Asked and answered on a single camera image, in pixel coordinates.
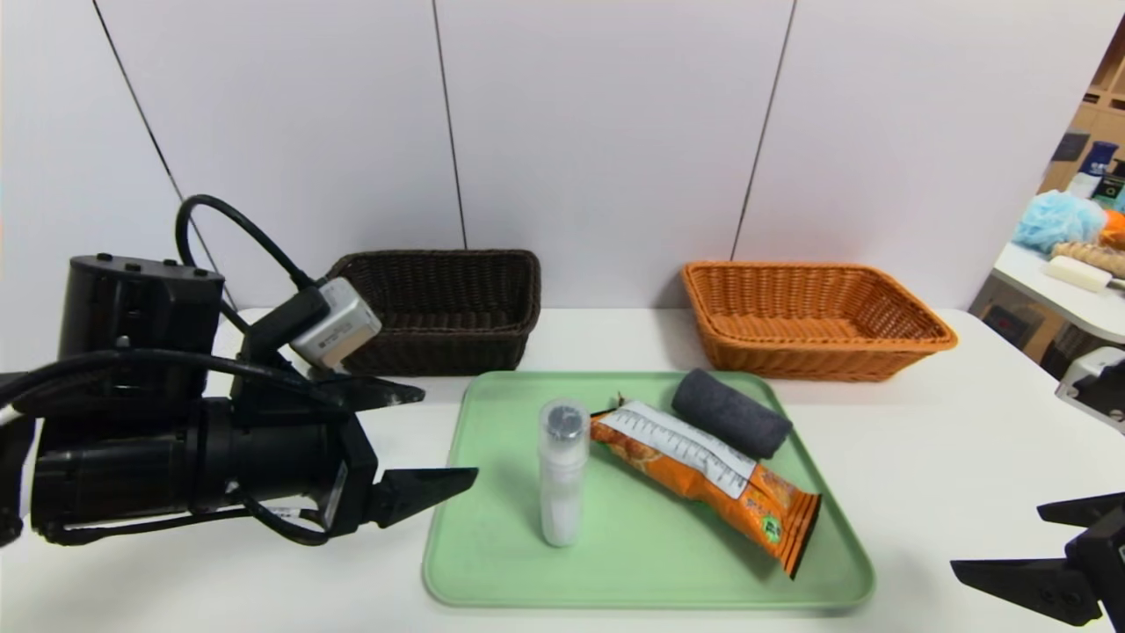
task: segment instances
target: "table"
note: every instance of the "table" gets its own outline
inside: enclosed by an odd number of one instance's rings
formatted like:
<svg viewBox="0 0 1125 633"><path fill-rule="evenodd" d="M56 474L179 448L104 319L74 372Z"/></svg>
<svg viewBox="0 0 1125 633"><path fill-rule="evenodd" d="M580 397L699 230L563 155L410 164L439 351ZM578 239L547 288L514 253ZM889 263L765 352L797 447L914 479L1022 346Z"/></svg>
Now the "table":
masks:
<svg viewBox="0 0 1125 633"><path fill-rule="evenodd" d="M1091 292L1043 273L1046 255L1008 243L992 274L1032 298L1047 304L1068 323L1110 343L1125 344L1125 296L1105 288Z"/></svg>
<svg viewBox="0 0 1125 633"><path fill-rule="evenodd" d="M421 562L432 512L300 548L252 521L109 539L25 536L0 553L6 633L717 631L1062 632L1064 624L960 585L951 559L1062 555L1078 530L1043 503L1125 487L1125 443L1052 395L1054 382L969 314L943 310L951 352L886 383L770 381L870 554L878 588L844 613L458 609ZM216 353L237 337L224 327ZM692 314L544 309L521 370L667 371L706 365ZM467 379L403 380L425 403L361 415L386 468L444 464ZM222 392L225 380L214 380ZM1087 627L1108 631L1102 618Z"/></svg>

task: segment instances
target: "green tray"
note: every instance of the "green tray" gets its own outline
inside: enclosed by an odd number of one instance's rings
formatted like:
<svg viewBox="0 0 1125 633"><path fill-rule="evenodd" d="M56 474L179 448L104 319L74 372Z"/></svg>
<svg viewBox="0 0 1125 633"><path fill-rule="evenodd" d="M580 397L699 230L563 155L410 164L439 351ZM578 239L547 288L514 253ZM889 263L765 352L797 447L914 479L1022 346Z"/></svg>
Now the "green tray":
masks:
<svg viewBox="0 0 1125 633"><path fill-rule="evenodd" d="M716 378L782 413L756 377ZM672 412L683 374L494 372L472 382L450 452L479 467L476 485L442 504L423 562L426 587L453 606L824 609L871 597L875 572L794 432L765 462L824 495L796 579L703 504L666 492L602 446L591 450L575 545L548 545L539 522L539 409L576 398L591 412L627 398Z"/></svg>

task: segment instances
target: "wicker basket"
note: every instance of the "wicker basket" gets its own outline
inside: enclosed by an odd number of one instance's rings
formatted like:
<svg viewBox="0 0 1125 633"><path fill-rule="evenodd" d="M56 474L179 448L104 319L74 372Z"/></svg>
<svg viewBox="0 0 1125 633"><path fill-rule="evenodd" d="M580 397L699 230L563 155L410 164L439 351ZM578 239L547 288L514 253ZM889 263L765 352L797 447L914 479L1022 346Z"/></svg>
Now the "wicker basket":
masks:
<svg viewBox="0 0 1125 633"><path fill-rule="evenodd" d="M539 320L539 259L525 250L361 252L328 277L350 280L382 322L344 361L353 374L514 370Z"/></svg>
<svg viewBox="0 0 1125 633"><path fill-rule="evenodd" d="M866 265L700 261L683 278L719 370L884 381L957 345L918 298Z"/></svg>

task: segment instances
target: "black cable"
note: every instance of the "black cable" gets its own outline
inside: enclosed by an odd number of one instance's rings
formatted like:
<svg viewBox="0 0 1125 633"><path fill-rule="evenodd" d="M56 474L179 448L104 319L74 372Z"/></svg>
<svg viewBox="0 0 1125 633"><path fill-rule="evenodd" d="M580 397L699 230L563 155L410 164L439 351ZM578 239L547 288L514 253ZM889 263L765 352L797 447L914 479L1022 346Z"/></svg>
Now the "black cable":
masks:
<svg viewBox="0 0 1125 633"><path fill-rule="evenodd" d="M237 482L232 482L227 492L231 499L242 504L243 507L245 507L250 513L250 516L258 519L259 523L289 541L297 543L298 545L315 548L317 545L324 545L328 542L328 534L326 532L317 532L315 530L300 527L299 525L294 525L274 515L269 508L262 506L255 499L243 492L242 487L240 487ZM315 515L310 513L306 514L306 510L300 512L300 518L309 519L312 517L315 517Z"/></svg>
<svg viewBox="0 0 1125 633"><path fill-rule="evenodd" d="M56 545L86 545L107 536L146 534L148 532L172 530L173 527L183 527L186 525L198 525L201 523L210 523L213 521L235 519L249 516L251 516L250 510L245 508L237 508L232 510L220 510L217 513L207 513L205 515L190 515L186 517L177 517L174 519L134 523L111 527L79 527L74 530L66 530L61 526L52 526L44 531L43 537L46 539L47 543L54 543Z"/></svg>
<svg viewBox="0 0 1125 633"><path fill-rule="evenodd" d="M290 374L253 363L171 350L104 350L71 356L70 359L63 359L50 365L44 365L0 387L0 407L7 407L33 390L38 390L57 380L69 379L74 374L132 363L190 365L222 374L260 379L334 406L340 405L336 399L299 374Z"/></svg>
<svg viewBox="0 0 1125 633"><path fill-rule="evenodd" d="M256 224L251 221L249 217L215 196L208 196L206 193L189 196L180 204L180 210L176 214L176 250L179 251L180 259L184 264L196 264L196 259L191 256L191 242L188 238L188 228L190 225L191 211L199 205L209 206L230 217L232 221L237 224L243 230L253 237L255 242L266 248L266 252L270 253L270 255L281 264L281 268L285 268L286 272L289 273L289 278L297 284L297 289L304 289L316 284L316 282L313 281L313 279L306 274L304 270L297 268L297 264L289 259L289 255L286 254L285 251L282 251L276 243L273 243L273 239L271 239L264 230L259 228ZM238 328L238 332L245 333L250 327L241 318L241 316L238 316L234 307L228 305L225 300L219 304L219 309L223 311L223 315L226 316L232 324L234 324L234 327Z"/></svg>

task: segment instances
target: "gray towel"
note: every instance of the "gray towel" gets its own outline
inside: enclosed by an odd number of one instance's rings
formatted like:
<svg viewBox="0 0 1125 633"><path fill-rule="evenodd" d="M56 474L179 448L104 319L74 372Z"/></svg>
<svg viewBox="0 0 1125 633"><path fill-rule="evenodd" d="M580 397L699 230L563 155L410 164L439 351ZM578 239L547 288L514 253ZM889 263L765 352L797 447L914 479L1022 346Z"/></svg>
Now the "gray towel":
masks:
<svg viewBox="0 0 1125 633"><path fill-rule="evenodd" d="M680 382L672 408L685 423L755 460L768 460L785 442L793 423L722 385L703 370Z"/></svg>

